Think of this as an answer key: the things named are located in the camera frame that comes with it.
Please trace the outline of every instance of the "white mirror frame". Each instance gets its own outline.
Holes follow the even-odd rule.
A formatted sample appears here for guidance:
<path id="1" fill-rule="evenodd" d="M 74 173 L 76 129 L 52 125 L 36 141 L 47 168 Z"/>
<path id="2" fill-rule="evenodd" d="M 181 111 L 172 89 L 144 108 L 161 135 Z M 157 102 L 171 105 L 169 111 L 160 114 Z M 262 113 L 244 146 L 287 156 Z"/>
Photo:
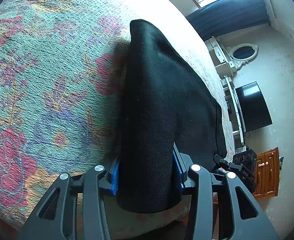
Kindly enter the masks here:
<path id="1" fill-rule="evenodd" d="M 250 57 L 248 58 L 243 58 L 243 59 L 239 59 L 239 58 L 235 58 L 234 57 L 234 52 L 241 48 L 241 47 L 252 47 L 252 49 L 255 51 L 254 54 L 252 54 Z M 240 69 L 241 66 L 245 63 L 248 63 L 249 60 L 252 60 L 253 58 L 255 58 L 257 56 L 258 53 L 258 46 L 255 44 L 251 44 L 251 43 L 243 43 L 243 44 L 239 44 L 235 47 L 227 47 L 226 48 L 231 60 L 233 61 L 233 63 L 235 64 L 236 70 Z"/>

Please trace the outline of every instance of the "folded black cloth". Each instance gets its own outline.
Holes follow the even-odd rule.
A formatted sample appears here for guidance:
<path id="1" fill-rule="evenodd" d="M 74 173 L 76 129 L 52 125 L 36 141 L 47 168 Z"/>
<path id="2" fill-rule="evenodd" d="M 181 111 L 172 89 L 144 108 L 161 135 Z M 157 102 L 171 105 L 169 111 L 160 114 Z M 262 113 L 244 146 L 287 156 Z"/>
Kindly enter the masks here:
<path id="1" fill-rule="evenodd" d="M 211 171 L 227 154 L 222 110 L 196 72 L 151 23 L 130 23 L 131 43 L 121 116 L 118 205 L 136 213 L 181 200 L 173 144 Z"/>

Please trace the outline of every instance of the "black tv screen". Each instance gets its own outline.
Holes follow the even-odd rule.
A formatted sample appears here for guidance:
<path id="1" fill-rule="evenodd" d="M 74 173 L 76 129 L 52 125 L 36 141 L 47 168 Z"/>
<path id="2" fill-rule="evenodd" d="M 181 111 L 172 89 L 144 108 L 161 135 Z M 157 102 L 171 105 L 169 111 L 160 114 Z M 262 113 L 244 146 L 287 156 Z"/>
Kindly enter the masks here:
<path id="1" fill-rule="evenodd" d="M 245 132 L 272 124 L 265 99 L 257 82 L 236 88 L 236 94 Z"/>

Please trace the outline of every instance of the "floral bedspread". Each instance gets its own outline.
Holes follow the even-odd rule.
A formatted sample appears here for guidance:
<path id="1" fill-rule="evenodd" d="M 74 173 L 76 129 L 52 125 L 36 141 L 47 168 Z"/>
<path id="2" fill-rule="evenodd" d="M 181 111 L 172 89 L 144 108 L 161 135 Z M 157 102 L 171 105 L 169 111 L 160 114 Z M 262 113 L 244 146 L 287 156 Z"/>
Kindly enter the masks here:
<path id="1" fill-rule="evenodd" d="M 168 0 L 4 0 L 0 217 L 7 222 L 23 225 L 61 172 L 85 172 L 118 151 L 129 23 L 139 18 L 163 32 L 222 106 L 231 159 L 232 130 L 219 77 L 205 44 Z M 111 236 L 164 226 L 184 215 L 189 204 L 184 198 L 171 210 L 142 215 L 107 199 Z"/>

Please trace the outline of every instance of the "wooden cabinet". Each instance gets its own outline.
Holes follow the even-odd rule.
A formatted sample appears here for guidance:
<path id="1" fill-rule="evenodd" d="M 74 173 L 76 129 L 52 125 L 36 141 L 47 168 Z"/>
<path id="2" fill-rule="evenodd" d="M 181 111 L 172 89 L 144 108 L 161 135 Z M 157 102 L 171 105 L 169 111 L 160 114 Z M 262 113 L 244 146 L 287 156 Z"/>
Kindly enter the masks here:
<path id="1" fill-rule="evenodd" d="M 255 170 L 255 199 L 278 195 L 279 186 L 279 152 L 278 147 L 257 154 Z"/>

